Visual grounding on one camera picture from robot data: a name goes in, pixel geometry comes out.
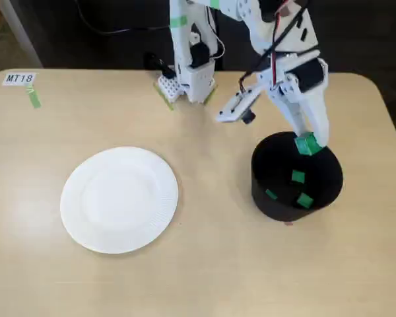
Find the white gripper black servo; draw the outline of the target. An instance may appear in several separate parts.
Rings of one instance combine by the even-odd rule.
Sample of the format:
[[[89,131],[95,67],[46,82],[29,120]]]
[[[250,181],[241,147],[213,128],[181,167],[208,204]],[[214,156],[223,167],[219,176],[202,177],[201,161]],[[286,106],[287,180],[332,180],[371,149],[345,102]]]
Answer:
[[[329,120],[324,101],[328,65],[320,59],[319,50],[287,53],[275,60],[275,74],[271,67],[257,72],[257,82],[268,88],[270,101],[280,110],[297,136],[308,132],[304,112],[319,146],[329,141]]]

